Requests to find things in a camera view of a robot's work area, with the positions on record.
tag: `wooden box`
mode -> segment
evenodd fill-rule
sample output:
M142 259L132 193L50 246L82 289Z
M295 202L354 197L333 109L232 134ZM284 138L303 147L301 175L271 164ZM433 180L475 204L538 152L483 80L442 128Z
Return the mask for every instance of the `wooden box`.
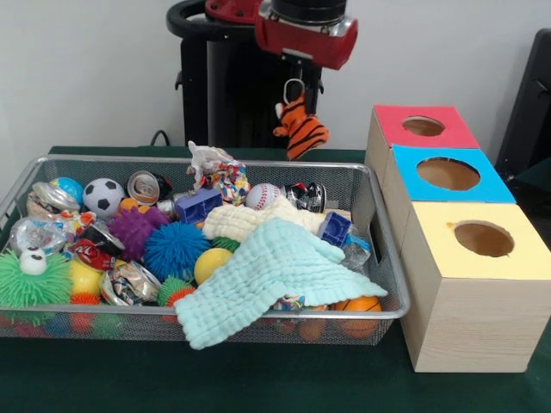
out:
M416 372L523 372L551 314L551 254L514 204L413 202L402 248Z
M479 149L394 145L382 193L398 251L413 200L515 203L509 189Z
M371 114L365 164L385 180L393 145L422 148L479 148L453 107L376 105Z

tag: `tiger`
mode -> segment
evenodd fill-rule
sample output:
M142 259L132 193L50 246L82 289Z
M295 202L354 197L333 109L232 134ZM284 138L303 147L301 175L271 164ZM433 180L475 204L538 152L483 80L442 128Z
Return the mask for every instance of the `tiger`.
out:
M288 159L298 159L306 152L329 140L329 130L321 124L315 114L306 114L305 91L298 99L283 105L275 105L275 114L282 126L274 129L277 137L289 137Z

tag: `metal basket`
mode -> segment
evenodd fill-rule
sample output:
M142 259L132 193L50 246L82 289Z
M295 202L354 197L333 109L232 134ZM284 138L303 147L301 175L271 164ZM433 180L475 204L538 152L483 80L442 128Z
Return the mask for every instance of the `metal basket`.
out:
M100 177L118 182L137 170L170 179L176 191L192 187L189 159L50 155L35 159L0 204L0 247L6 248L11 226L26 215L26 199L35 182L70 176L81 183ZM374 246L366 263L369 278L388 290L382 312L268 311L231 342L280 342L375 345L392 321L409 309L409 296L381 191L373 172L358 164L247 162L251 184L318 182L327 189L327 207L351 211L354 225ZM117 340L185 340L175 312L168 307L110 305L42 305L0 308L0 336L94 338Z

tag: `toy with eyes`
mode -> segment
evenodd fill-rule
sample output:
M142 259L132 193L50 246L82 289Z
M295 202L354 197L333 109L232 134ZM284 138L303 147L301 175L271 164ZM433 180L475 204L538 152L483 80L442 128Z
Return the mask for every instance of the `toy with eyes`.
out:
M0 306L69 304L70 266L61 254L46 257L37 247L24 249L20 258L11 250L0 254Z
M48 268L46 253L37 247L29 247L19 257L19 268L27 275L42 275Z

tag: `green table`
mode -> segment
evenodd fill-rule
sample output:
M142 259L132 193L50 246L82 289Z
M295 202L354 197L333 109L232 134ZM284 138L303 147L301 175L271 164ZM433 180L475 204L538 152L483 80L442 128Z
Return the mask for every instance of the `green table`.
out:
M149 147L52 153L189 155ZM314 151L307 160L357 163L363 153ZM2 412L551 411L550 328L525 374L414 373L398 323L374 348L222 343L194 351L185 342L2 339L0 355Z

